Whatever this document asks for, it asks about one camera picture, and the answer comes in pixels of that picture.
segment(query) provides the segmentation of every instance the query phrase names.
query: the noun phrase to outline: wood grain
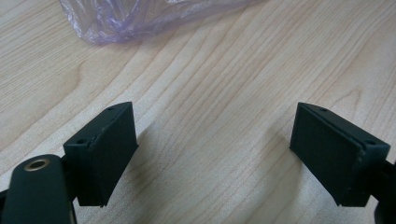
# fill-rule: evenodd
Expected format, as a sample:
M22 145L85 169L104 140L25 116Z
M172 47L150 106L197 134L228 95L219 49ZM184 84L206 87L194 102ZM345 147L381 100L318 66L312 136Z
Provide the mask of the wood grain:
M106 46L57 1L0 8L0 190L132 101L140 148L107 207L76 204L79 223L374 223L374 199L337 207L288 147L298 102L396 145L395 1L268 0Z

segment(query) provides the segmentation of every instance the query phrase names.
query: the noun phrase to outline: black plastic block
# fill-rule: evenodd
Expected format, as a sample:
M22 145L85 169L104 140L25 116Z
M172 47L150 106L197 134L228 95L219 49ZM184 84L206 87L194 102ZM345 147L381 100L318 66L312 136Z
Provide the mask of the black plastic block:
M107 205L138 148L131 103L113 105L64 144L80 205Z
M390 146L315 105L299 103L290 149L343 206L365 206L370 176L381 169Z

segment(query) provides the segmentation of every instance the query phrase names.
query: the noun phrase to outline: clamp jaw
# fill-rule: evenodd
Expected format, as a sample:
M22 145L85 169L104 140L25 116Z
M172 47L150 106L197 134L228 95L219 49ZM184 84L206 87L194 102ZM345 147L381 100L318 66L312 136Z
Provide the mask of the clamp jaw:
M131 103L113 105L64 143L65 155L37 156L0 193L2 223L77 223L73 201L107 205L138 148Z
M364 207L378 199L375 222L396 223L396 167L390 145L316 105L299 103L290 149L337 205Z

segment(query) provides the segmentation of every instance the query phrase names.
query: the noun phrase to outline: plastic bag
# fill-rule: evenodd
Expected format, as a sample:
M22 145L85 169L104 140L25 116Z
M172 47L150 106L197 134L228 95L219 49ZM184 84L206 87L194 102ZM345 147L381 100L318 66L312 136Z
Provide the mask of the plastic bag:
M60 0L79 37L103 44L141 39L260 0Z

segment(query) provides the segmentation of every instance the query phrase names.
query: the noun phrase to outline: hole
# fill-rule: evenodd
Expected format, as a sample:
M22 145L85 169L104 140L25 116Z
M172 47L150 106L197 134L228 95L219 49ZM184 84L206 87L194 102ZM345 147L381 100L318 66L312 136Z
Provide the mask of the hole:
M365 140L364 142L367 143L368 145L372 145L372 146L376 145L376 142L372 140Z
M50 161L47 159L39 159L36 161L31 161L29 162L25 167L25 171L32 172L32 171L37 171L40 169L43 169L46 167L48 164L50 164Z
M78 139L78 140L77 140L77 144L84 144L84 143L86 143L87 141L88 141L88 140L85 139L85 138Z

